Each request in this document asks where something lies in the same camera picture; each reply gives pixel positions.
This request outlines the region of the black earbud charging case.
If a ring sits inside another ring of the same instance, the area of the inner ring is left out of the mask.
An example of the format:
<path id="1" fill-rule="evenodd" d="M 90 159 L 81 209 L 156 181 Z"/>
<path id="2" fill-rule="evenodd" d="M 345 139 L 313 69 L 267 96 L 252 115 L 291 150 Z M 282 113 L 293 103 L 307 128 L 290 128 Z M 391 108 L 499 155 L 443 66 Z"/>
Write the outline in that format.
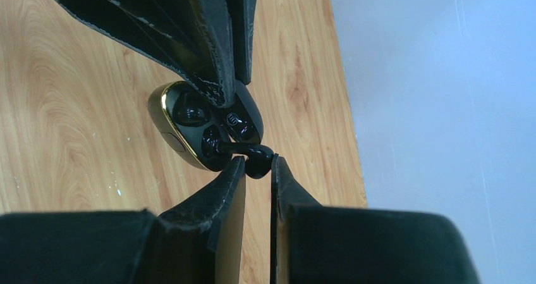
<path id="1" fill-rule="evenodd" d="M 156 88 L 147 100 L 149 115 L 167 144 L 190 165 L 222 171 L 233 155 L 246 158 L 254 179 L 271 170 L 274 152 L 262 145 L 264 124 L 246 86 L 235 83 L 233 102 L 216 108 L 185 81 Z"/>

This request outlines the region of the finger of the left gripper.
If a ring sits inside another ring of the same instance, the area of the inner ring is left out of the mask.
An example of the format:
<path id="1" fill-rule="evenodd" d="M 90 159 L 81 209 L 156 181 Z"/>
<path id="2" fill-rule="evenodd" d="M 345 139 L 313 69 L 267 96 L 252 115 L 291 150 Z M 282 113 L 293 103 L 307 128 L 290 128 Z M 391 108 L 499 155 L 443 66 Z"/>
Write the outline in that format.
<path id="1" fill-rule="evenodd" d="M 85 26 L 170 69 L 217 108 L 235 96 L 229 0 L 55 0 Z"/>
<path id="2" fill-rule="evenodd" d="M 232 24 L 234 72 L 248 85 L 252 80 L 252 50 L 257 0 L 226 0 Z"/>

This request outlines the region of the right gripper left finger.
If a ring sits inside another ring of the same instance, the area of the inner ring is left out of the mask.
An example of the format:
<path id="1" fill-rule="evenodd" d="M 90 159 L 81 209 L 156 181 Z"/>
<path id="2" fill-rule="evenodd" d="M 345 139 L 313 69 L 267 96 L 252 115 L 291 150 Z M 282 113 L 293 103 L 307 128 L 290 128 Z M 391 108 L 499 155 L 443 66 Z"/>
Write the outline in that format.
<path id="1" fill-rule="evenodd" d="M 160 215 L 1 216 L 2 283 L 238 283 L 245 160 Z"/>

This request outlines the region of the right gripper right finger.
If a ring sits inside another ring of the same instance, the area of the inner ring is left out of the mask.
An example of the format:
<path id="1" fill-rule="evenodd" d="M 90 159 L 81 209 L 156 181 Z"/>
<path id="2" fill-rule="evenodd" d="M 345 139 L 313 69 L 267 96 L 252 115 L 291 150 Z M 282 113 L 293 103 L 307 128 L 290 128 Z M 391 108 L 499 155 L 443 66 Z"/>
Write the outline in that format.
<path id="1" fill-rule="evenodd" d="M 320 204 L 285 158 L 271 164 L 271 283 L 479 283 L 439 214 Z"/>

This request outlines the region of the black earbud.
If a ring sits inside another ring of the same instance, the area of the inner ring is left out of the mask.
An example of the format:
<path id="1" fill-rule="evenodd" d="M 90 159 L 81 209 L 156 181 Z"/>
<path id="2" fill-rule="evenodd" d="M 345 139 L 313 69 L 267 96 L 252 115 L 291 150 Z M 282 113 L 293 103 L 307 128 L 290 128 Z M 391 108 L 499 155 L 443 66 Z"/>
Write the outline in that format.
<path id="1" fill-rule="evenodd" d="M 197 93 L 182 90 L 173 106 L 172 119 L 181 126 L 201 127 L 212 119 L 212 114 Z"/>
<path id="2" fill-rule="evenodd" d="M 253 179 L 260 179 L 271 170 L 274 151 L 262 144 L 241 142 L 220 142 L 216 150 L 221 154 L 241 154 L 246 156 L 245 173 Z"/>

